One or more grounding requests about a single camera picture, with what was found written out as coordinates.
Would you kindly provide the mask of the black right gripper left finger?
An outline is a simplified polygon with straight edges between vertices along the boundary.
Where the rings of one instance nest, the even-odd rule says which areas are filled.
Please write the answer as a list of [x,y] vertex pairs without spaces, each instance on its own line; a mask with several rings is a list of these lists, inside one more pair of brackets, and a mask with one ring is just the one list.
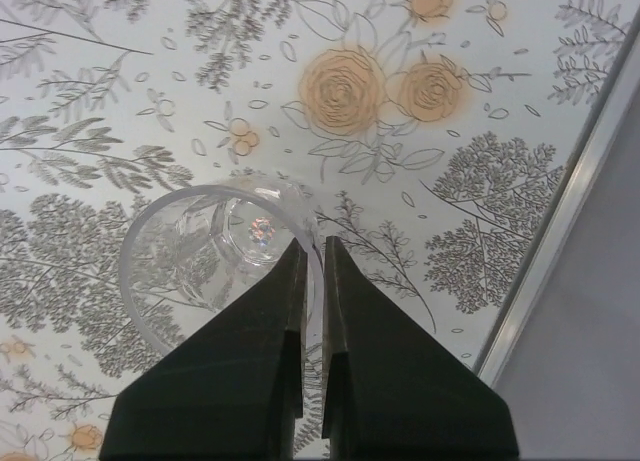
[[290,460],[303,412],[306,253],[269,273],[116,398],[102,460]]

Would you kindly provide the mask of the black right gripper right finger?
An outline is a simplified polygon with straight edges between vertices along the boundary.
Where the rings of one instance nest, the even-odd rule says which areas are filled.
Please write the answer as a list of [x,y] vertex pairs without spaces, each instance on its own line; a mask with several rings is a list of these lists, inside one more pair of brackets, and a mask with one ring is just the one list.
[[506,402],[326,241],[322,436],[333,460],[517,460]]

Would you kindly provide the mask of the floral patterned table mat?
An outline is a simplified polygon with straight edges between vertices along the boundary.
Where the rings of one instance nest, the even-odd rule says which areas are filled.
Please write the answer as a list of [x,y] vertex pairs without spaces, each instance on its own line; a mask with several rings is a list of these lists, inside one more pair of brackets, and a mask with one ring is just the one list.
[[118,261],[152,201],[298,184],[475,368],[639,0],[1,0],[1,456],[94,460],[160,353]]

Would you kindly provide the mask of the aluminium frame rail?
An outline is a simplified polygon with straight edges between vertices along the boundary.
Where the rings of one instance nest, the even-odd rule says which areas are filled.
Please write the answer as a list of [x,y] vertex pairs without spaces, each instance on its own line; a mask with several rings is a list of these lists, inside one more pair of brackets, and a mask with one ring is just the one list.
[[495,387],[566,244],[639,90],[639,16],[589,111],[565,174],[514,278],[473,371]]

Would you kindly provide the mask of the clear faceted tall glass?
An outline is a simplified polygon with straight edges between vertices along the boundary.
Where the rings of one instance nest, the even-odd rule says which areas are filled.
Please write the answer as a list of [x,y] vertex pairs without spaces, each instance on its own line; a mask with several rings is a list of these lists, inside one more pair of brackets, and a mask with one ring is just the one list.
[[262,279],[293,241],[307,256],[305,333],[319,340],[324,297],[312,190],[264,174],[173,191],[134,219],[119,261],[123,304],[161,354]]

